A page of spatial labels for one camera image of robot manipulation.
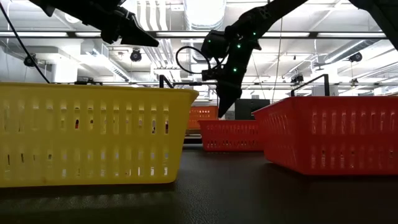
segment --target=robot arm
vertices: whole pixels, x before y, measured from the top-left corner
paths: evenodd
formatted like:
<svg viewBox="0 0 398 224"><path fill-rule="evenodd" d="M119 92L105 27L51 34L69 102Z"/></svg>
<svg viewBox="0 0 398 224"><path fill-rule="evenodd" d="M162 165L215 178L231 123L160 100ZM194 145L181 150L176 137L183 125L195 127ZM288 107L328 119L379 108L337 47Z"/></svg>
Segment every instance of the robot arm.
<svg viewBox="0 0 398 224"><path fill-rule="evenodd" d="M48 15L59 9L85 25L101 30L102 39L112 44L122 37L122 44L157 47L158 41L138 24L136 15L120 5L125 0L30 0Z"/></svg>
<svg viewBox="0 0 398 224"><path fill-rule="evenodd" d="M254 49L261 50L258 39L283 16L307 0L274 0L242 14L238 21L226 27L224 32L212 30L203 42L201 52L207 58L225 58L224 67L202 71L202 79L217 80L220 98L218 115L222 117L242 94L241 84ZM350 0L356 7L364 9L398 49L398 2L394 0Z"/></svg>

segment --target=table surface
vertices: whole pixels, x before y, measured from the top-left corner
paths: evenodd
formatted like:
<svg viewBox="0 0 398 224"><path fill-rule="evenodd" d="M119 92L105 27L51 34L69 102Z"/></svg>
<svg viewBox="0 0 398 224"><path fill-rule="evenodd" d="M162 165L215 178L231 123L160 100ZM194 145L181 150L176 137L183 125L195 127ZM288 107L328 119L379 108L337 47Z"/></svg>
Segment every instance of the table surface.
<svg viewBox="0 0 398 224"><path fill-rule="evenodd" d="M397 223L397 204L397 177L306 177L201 148L171 184L0 189L1 223Z"/></svg>

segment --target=plastic basket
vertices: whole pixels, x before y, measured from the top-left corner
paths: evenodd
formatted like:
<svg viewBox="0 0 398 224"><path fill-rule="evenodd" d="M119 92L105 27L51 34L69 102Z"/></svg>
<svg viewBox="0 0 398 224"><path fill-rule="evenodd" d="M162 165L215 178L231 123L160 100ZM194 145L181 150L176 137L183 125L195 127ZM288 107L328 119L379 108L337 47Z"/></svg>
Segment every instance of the plastic basket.
<svg viewBox="0 0 398 224"><path fill-rule="evenodd" d="M396 97L292 97L254 115L271 162L307 175L398 174Z"/></svg>
<svg viewBox="0 0 398 224"><path fill-rule="evenodd" d="M197 95L0 83L0 187L173 182Z"/></svg>
<svg viewBox="0 0 398 224"><path fill-rule="evenodd" d="M199 121L205 151L262 151L256 121Z"/></svg>
<svg viewBox="0 0 398 224"><path fill-rule="evenodd" d="M200 129L198 121L218 119L217 106L192 106L189 112L188 129Z"/></svg>

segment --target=red basket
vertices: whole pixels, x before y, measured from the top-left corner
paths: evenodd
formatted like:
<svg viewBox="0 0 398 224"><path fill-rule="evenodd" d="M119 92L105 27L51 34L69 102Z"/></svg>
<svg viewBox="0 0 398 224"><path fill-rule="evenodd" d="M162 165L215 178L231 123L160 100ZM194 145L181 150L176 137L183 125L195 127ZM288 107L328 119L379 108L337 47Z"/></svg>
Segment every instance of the red basket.
<svg viewBox="0 0 398 224"><path fill-rule="evenodd" d="M262 151L257 121L199 121L205 151Z"/></svg>
<svg viewBox="0 0 398 224"><path fill-rule="evenodd" d="M188 129L200 129L198 121L218 119L217 106L192 106L189 112Z"/></svg>
<svg viewBox="0 0 398 224"><path fill-rule="evenodd" d="M398 174L398 98L291 97L254 112L265 157L307 175Z"/></svg>

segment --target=black monitor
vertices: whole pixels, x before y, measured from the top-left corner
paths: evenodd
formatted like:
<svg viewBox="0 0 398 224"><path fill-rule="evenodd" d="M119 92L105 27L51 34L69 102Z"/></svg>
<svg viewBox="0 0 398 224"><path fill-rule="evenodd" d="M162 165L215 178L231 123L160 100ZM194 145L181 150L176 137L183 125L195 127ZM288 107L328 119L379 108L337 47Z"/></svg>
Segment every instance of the black monitor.
<svg viewBox="0 0 398 224"><path fill-rule="evenodd" d="M254 120L252 112L270 104L269 100L260 99L239 99L235 102L236 120Z"/></svg>

